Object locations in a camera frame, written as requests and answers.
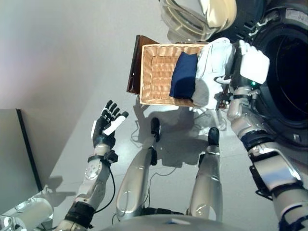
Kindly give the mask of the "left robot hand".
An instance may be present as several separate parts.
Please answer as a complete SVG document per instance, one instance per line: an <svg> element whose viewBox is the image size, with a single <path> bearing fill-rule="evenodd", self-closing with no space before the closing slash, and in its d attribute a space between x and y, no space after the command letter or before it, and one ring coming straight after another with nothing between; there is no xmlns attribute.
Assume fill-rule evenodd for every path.
<svg viewBox="0 0 308 231"><path fill-rule="evenodd" d="M115 131L127 119L128 112L120 113L115 102L109 100L102 109L100 116L93 122L91 139L93 147L107 145L112 149L116 143Z"/></svg>

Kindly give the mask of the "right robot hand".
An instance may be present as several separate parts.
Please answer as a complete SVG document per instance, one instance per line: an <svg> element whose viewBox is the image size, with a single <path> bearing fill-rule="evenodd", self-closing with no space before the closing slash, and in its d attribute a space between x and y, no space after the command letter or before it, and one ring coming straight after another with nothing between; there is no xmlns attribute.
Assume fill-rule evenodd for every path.
<svg viewBox="0 0 308 231"><path fill-rule="evenodd" d="M232 44L225 75L214 78L214 81L229 84L234 89L243 86L256 88L266 81L269 66L270 60L261 50L239 40Z"/></svg>

